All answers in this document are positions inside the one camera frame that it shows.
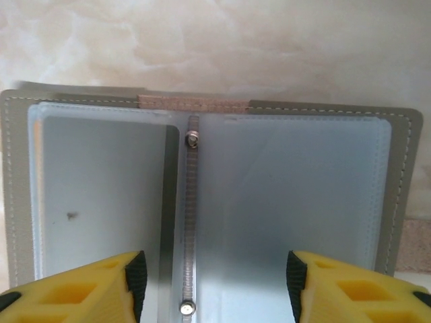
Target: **screw head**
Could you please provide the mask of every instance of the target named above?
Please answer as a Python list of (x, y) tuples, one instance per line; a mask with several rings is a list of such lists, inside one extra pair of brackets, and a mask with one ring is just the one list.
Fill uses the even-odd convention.
[(180, 305), (182, 315), (190, 316), (196, 312), (196, 305), (192, 301), (184, 301)]
[(190, 148), (197, 148), (199, 142), (199, 133), (197, 131), (188, 131), (186, 133), (186, 144)]

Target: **marble surface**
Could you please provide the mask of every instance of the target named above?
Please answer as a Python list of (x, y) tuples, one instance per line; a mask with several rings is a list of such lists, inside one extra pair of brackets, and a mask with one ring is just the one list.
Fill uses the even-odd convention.
[[(417, 108), (407, 215), (431, 219), (431, 1), (0, 0), (17, 81)], [(0, 290), (6, 283), (0, 219)]]

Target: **beige strip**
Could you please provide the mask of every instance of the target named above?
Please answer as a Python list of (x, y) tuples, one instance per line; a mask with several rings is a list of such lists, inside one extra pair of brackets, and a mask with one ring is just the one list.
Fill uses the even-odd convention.
[(249, 101), (213, 98), (179, 98), (167, 96), (138, 96), (139, 107), (150, 110), (173, 110), (183, 112), (244, 114)]

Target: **black rubber pad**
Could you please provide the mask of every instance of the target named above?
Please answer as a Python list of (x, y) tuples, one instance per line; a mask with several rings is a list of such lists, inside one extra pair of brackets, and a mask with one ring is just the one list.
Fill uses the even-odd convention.
[(302, 262), (293, 251), (289, 251), (288, 267), (286, 269), (290, 303), (294, 313), (295, 322), (301, 319), (302, 305), (301, 292), (305, 288), (307, 278), (307, 264)]
[(143, 251), (126, 266), (125, 272), (127, 287), (133, 296), (133, 313), (136, 322), (139, 323), (147, 288), (147, 262)]
[(421, 291), (414, 291), (415, 295), (422, 303), (428, 305), (431, 308), (431, 295), (427, 293), (422, 293)]
[(5, 310), (8, 306), (14, 303), (21, 297), (21, 293), (18, 291), (11, 291), (10, 293), (0, 295), (0, 312)]

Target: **dark spot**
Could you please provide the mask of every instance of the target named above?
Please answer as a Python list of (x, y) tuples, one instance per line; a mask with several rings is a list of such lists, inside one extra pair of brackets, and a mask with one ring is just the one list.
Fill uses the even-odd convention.
[(69, 221), (75, 219), (78, 216), (78, 212), (67, 212), (67, 219)]

